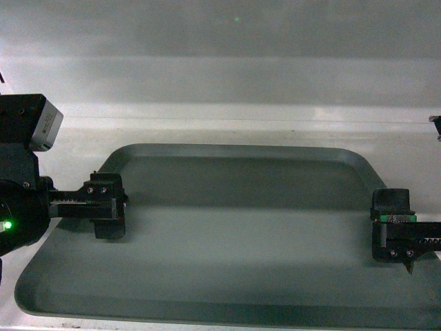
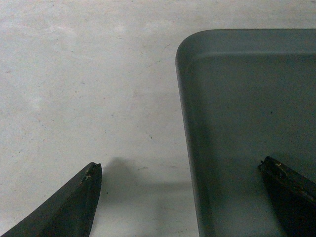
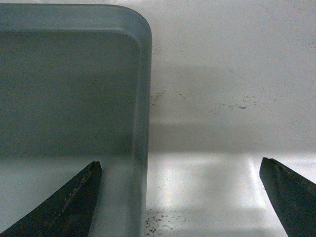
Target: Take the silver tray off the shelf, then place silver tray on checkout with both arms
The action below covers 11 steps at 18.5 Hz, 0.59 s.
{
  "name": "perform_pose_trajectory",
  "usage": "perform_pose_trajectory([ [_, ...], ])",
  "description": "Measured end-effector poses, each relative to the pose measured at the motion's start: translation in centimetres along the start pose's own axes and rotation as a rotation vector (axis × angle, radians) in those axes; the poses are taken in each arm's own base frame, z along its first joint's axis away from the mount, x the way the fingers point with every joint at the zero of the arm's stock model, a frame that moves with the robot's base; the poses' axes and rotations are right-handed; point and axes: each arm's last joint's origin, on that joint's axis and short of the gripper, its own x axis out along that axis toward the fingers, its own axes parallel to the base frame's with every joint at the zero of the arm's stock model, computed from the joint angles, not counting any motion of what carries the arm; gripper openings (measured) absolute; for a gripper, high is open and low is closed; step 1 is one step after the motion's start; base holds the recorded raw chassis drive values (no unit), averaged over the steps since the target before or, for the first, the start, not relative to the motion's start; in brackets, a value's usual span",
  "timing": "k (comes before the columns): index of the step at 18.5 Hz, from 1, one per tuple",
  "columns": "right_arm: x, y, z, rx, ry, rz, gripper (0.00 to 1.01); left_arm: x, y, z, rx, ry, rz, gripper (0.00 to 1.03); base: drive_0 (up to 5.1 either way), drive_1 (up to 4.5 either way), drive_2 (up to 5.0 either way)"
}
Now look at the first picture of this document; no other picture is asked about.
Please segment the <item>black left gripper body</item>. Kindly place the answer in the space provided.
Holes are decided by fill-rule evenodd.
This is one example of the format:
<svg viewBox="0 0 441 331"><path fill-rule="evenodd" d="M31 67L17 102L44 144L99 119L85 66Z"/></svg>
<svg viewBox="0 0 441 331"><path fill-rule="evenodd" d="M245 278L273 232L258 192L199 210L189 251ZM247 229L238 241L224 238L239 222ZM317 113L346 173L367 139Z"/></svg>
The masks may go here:
<svg viewBox="0 0 441 331"><path fill-rule="evenodd" d="M36 243L48 229L48 184L30 140L46 97L1 96L1 255Z"/></svg>

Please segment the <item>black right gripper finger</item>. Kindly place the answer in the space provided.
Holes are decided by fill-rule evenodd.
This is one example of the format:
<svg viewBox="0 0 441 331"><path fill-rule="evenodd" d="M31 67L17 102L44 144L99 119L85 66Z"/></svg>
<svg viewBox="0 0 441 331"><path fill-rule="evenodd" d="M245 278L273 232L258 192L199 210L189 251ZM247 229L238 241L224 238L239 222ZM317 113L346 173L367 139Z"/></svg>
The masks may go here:
<svg viewBox="0 0 441 331"><path fill-rule="evenodd" d="M440 222L418 222L410 206L409 189L379 188L373 191L370 219L378 223L409 224L423 232L439 232Z"/></svg>
<svg viewBox="0 0 441 331"><path fill-rule="evenodd" d="M408 273L420 257L440 251L440 222L373 222L371 255L380 263L402 263Z"/></svg>

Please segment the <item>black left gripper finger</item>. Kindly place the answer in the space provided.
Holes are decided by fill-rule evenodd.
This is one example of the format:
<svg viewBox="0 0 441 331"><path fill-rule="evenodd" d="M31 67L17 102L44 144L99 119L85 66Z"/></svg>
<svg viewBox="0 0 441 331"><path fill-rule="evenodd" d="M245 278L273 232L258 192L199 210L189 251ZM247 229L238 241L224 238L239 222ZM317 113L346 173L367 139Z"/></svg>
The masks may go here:
<svg viewBox="0 0 441 331"><path fill-rule="evenodd" d="M128 199L122 177L117 173L92 173L90 180L76 191L49 190L50 203L101 205L111 203L113 199L121 203Z"/></svg>
<svg viewBox="0 0 441 331"><path fill-rule="evenodd" d="M54 202L50 204L52 218L88 219L94 225L97 239L118 240L125 236L125 201Z"/></svg>

